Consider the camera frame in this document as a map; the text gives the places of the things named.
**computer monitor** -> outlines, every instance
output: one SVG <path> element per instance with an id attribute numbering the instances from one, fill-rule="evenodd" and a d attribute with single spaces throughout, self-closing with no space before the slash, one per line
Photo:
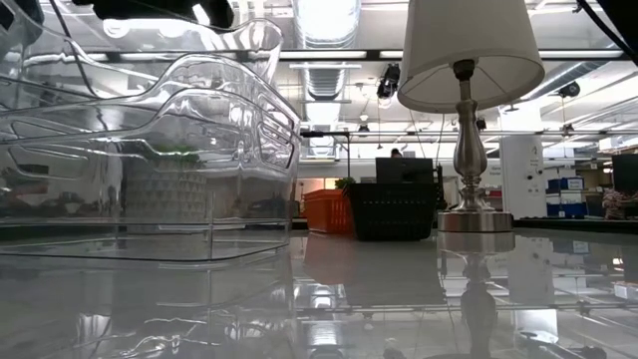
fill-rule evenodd
<path id="1" fill-rule="evenodd" d="M 432 159 L 377 159 L 377 183 L 434 183 Z"/>
<path id="2" fill-rule="evenodd" d="M 614 188 L 633 193 L 638 190 L 638 155 L 615 155 L 611 157 L 614 167 Z"/>

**blue box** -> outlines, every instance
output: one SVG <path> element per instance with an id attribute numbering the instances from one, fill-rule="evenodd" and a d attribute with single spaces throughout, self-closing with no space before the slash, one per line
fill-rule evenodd
<path id="1" fill-rule="evenodd" d="M 550 179 L 547 182 L 547 189 L 583 190 L 585 189 L 585 179 L 584 178 Z"/>
<path id="2" fill-rule="evenodd" d="M 565 212 L 565 216 L 587 215 L 587 203 L 563 204 L 562 210 Z M 560 216 L 560 204 L 548 204 L 547 216 Z"/>

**ceiling duct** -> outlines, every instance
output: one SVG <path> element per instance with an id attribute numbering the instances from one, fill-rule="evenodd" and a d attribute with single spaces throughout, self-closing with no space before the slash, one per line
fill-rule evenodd
<path id="1" fill-rule="evenodd" d="M 607 41 L 605 44 L 603 44 L 603 46 L 605 49 L 610 49 L 613 48 L 615 45 L 611 41 Z M 576 64 L 568 62 L 562 64 L 548 72 L 545 76 L 545 79 L 547 80 L 543 81 L 542 84 L 540 84 L 537 88 L 520 99 L 523 101 L 532 101 L 539 99 L 547 94 L 551 94 L 562 89 L 563 87 L 571 84 L 581 77 L 600 69 L 608 63 L 608 60 L 603 60 L 584 61 L 578 62 Z"/>
<path id="2" fill-rule="evenodd" d="M 303 49 L 347 49 L 354 45 L 361 15 L 361 0 L 294 0 L 297 40 Z M 304 100 L 334 101 L 343 97 L 345 69 L 305 69 Z M 313 130 L 318 124 L 334 126 L 339 119 L 338 103 L 310 103 L 305 114 Z M 313 155 L 335 157 L 325 141 L 311 139 L 311 146 L 321 146 Z"/>
<path id="3" fill-rule="evenodd" d="M 361 0 L 295 0 L 295 26 L 303 49 L 347 49 L 359 26 Z M 335 100 L 343 90 L 343 69 L 304 70 L 306 89 L 314 100 Z"/>

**person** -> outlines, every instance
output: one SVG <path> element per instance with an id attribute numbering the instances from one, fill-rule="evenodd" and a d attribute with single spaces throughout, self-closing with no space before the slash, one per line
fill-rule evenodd
<path id="1" fill-rule="evenodd" d="M 602 207 L 605 208 L 605 219 L 628 219 L 625 212 L 626 203 L 636 200 L 638 200 L 638 192 L 629 193 L 614 188 L 607 189 L 602 198 Z"/>

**table lamp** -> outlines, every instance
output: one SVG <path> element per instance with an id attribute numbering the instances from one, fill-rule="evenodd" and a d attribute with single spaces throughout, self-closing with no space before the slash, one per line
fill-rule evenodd
<path id="1" fill-rule="evenodd" d="M 455 171 L 459 206 L 439 215 L 439 230 L 500 232 L 511 215 L 484 201 L 487 156 L 477 110 L 510 104 L 538 86 L 545 71 L 524 0 L 411 0 L 398 99 L 408 109 L 459 114 Z"/>

